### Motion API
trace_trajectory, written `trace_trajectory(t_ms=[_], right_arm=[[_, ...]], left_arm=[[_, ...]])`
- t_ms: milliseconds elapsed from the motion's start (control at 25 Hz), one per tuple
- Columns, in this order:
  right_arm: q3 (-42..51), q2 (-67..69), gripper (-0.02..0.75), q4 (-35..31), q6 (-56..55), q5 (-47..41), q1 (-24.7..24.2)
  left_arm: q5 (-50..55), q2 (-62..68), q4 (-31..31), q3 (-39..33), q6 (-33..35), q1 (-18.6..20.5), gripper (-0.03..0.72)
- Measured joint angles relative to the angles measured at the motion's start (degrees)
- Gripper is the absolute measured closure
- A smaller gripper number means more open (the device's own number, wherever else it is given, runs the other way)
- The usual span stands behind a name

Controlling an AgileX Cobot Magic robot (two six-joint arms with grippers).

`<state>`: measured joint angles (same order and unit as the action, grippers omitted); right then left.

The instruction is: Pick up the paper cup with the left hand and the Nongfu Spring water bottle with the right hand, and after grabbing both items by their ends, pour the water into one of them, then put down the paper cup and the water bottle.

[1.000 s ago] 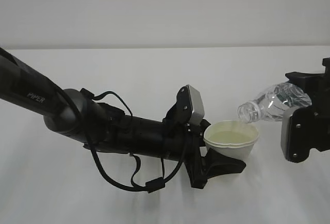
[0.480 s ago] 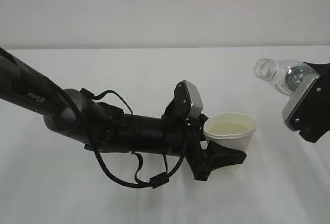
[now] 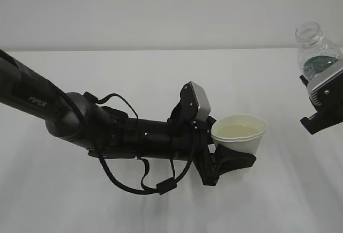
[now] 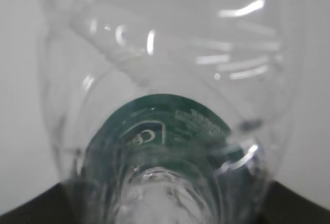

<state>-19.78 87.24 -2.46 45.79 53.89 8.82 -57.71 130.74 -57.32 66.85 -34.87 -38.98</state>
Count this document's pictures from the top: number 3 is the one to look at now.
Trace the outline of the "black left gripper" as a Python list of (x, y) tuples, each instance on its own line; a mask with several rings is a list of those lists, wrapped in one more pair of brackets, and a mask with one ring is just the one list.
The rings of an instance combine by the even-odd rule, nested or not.
[(216, 119), (208, 116), (205, 122), (188, 121), (181, 115), (180, 102), (172, 110), (168, 122), (171, 126), (171, 146), (180, 147), (180, 153), (185, 154), (186, 165), (175, 178), (181, 181), (195, 165), (203, 185), (216, 185), (219, 176), (225, 174), (242, 175), (250, 170), (257, 158), (255, 155), (235, 151), (225, 146), (217, 146), (212, 154), (208, 148), (213, 144), (210, 136)]

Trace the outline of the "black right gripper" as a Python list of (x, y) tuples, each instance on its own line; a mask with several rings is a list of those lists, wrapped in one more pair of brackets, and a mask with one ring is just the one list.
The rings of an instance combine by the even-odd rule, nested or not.
[[(300, 75), (300, 80), (305, 87), (308, 87), (309, 80), (304, 75)], [(315, 107), (313, 105), (313, 107), (316, 109), (316, 113), (300, 120), (310, 134), (316, 134), (319, 131), (342, 123), (342, 100), (330, 106)]]

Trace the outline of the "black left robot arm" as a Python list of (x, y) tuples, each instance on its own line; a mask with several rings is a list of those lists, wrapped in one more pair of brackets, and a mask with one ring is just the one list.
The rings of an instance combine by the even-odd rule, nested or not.
[(65, 93), (9, 54), (1, 52), (1, 102), (45, 121), (48, 132), (85, 148), (99, 159), (109, 179), (119, 188), (138, 195), (165, 193), (176, 188), (181, 176), (173, 176), (156, 187), (133, 189), (111, 173), (107, 159), (183, 160), (184, 173), (192, 164), (204, 185), (214, 186), (230, 171), (251, 167), (256, 157), (217, 144), (214, 152), (211, 129), (215, 119), (204, 90), (186, 83), (180, 100), (166, 122), (129, 117), (106, 106), (109, 97), (98, 99), (91, 93)]

